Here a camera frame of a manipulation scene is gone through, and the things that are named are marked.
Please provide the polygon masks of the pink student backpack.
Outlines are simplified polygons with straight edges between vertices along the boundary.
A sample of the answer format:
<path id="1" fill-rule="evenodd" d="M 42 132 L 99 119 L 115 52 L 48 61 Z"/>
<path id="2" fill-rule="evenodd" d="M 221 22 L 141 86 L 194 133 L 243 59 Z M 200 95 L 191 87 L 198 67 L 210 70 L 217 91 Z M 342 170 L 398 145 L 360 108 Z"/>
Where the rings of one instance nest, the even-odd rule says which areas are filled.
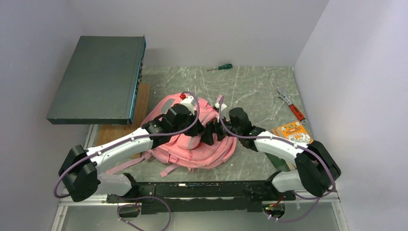
<path id="1" fill-rule="evenodd" d="M 199 99 L 199 122 L 203 126 L 208 122 L 215 120 L 217 122 L 218 112 L 213 108 L 209 102 L 203 98 Z M 181 93 L 168 95 L 164 97 L 158 105 L 147 115 L 143 120 L 143 124 L 153 120 L 156 116 L 164 114 L 170 106 L 173 106 L 182 101 Z M 120 164 L 106 173 L 114 174 L 124 170 L 130 166 L 136 165 L 144 159 L 154 157 L 158 161 L 171 164 L 164 171 L 160 173 L 165 177 L 169 172 L 178 167 L 186 167 L 188 169 L 215 168 L 226 162 L 235 152 L 237 146 L 237 138 L 227 136 L 223 140 L 218 141 L 216 134 L 210 135 L 214 143 L 212 145 L 204 143 L 204 134 L 196 137 L 179 134 L 173 136 L 168 143 L 148 150 L 140 158 L 132 159 Z"/>

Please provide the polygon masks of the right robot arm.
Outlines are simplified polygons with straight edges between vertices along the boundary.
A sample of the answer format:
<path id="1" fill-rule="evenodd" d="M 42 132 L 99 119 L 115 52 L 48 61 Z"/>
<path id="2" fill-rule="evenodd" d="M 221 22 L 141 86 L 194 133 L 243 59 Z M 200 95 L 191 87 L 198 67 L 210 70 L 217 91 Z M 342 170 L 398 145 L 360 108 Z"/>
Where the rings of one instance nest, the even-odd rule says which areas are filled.
<path id="1" fill-rule="evenodd" d="M 230 110 L 229 120 L 217 117 L 203 125 L 204 142 L 208 144 L 212 144 L 214 139 L 237 138 L 247 149 L 278 157 L 295 166 L 295 170 L 291 171 L 278 170 L 265 181 L 265 193 L 271 200 L 289 191 L 306 190 L 317 199 L 336 190 L 335 181 L 341 170 L 319 141 L 300 143 L 278 137 L 254 126 L 240 107 Z"/>

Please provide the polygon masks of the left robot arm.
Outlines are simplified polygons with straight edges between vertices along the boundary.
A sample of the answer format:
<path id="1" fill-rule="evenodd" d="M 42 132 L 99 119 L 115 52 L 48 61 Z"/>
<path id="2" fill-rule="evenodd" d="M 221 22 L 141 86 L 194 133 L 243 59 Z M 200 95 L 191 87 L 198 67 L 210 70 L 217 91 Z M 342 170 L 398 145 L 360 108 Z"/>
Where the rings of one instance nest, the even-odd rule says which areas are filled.
<path id="1" fill-rule="evenodd" d="M 82 145 L 74 146 L 58 172 L 54 196 L 60 199 L 70 197 L 74 202 L 89 198 L 109 181 L 109 178 L 102 175 L 114 161 L 168 143 L 172 137 L 193 128 L 199 120 L 200 112 L 198 105 L 189 109 L 186 105 L 177 103 L 165 114 L 122 138 L 89 149 Z"/>

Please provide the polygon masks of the dark green book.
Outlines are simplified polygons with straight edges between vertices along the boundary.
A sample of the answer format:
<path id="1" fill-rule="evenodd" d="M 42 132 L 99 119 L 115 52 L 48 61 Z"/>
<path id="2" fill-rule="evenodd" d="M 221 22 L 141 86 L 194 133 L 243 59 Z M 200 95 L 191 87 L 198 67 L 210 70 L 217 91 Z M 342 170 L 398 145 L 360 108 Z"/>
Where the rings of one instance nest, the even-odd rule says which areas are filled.
<path id="1" fill-rule="evenodd" d="M 276 157 L 269 153 L 266 153 L 266 156 L 277 171 L 285 171 L 285 172 L 291 171 L 291 169 L 289 168 L 289 165 L 286 163 L 284 159 Z"/>

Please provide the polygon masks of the wooden board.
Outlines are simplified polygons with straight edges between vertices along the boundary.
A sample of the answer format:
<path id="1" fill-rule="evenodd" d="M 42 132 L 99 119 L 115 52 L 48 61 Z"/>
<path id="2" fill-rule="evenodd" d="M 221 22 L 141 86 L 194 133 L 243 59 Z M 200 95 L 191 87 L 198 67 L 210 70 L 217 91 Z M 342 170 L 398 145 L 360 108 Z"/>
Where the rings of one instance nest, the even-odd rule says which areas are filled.
<path id="1" fill-rule="evenodd" d="M 150 84 L 140 84 L 136 98 L 133 123 L 126 125 L 100 125 L 96 141 L 94 142 L 94 146 L 106 144 L 123 136 L 126 136 L 139 128 L 142 121 L 147 115 L 150 90 Z"/>

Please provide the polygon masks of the orange comic book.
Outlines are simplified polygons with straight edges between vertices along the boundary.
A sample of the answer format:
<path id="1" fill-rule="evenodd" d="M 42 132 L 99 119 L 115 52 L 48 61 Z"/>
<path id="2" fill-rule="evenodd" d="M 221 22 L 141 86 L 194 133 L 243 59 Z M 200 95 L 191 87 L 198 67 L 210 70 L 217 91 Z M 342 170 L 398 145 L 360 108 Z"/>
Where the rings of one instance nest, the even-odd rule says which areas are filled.
<path id="1" fill-rule="evenodd" d="M 280 137 L 293 142 L 306 144 L 310 144 L 313 142 L 312 137 L 309 135 L 300 121 L 294 121 L 289 124 L 277 127 L 276 132 Z"/>

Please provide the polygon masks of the dark grey flat box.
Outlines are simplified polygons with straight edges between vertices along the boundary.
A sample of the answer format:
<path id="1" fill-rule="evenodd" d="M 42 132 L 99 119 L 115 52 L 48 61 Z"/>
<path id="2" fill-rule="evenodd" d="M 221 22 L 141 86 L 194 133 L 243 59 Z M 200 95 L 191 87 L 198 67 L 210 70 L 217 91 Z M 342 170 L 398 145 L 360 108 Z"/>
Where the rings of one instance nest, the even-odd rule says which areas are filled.
<path id="1" fill-rule="evenodd" d="M 54 125 L 134 122 L 146 39 L 81 36 L 46 119 Z"/>

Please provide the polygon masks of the red adjustable wrench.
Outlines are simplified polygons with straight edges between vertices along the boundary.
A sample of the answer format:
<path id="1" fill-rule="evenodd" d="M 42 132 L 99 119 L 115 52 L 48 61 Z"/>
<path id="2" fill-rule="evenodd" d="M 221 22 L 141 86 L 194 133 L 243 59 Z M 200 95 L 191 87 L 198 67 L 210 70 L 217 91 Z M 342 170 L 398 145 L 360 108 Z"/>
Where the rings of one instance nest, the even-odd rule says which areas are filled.
<path id="1" fill-rule="evenodd" d="M 286 93 L 282 90 L 282 89 L 277 89 L 277 92 L 279 94 L 279 98 L 282 99 L 283 101 L 285 101 L 290 110 L 293 112 L 293 114 L 295 115 L 295 117 L 303 124 L 303 125 L 307 125 L 308 121 L 306 119 L 306 117 L 303 115 L 303 113 L 291 102 L 291 100 L 289 99 L 289 97 L 286 95 Z"/>

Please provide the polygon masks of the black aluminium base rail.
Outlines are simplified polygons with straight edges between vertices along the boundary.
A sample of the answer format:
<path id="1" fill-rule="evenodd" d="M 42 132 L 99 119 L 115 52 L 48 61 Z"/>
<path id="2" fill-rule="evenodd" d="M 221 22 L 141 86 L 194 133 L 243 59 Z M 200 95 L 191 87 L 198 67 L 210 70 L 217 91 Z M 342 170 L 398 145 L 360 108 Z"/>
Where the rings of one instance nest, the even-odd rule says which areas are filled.
<path id="1" fill-rule="evenodd" d="M 142 214 L 172 212 L 246 210 L 260 212 L 267 202 L 306 200 L 292 191 L 278 192 L 269 181 L 199 181 L 140 182 L 132 181 L 125 193 L 119 187 L 101 190 L 101 186 L 69 193 L 73 202 L 82 202 L 97 195 L 106 195 L 108 204 L 140 203 Z"/>

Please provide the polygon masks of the green handled screwdriver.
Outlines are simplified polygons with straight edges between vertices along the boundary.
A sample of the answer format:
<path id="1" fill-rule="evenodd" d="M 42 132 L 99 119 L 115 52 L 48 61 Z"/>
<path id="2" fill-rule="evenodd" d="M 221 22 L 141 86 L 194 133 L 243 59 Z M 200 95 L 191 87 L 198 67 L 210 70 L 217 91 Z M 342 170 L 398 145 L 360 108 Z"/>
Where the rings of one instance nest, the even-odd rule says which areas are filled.
<path id="1" fill-rule="evenodd" d="M 207 70 L 207 71 L 213 71 L 213 70 L 228 70 L 228 69 L 231 69 L 231 68 L 233 68 L 233 65 L 232 65 L 232 64 L 224 64 L 224 65 L 220 65 L 220 66 L 218 66 L 218 67 L 216 67 L 216 68 L 209 69 L 209 70 Z"/>

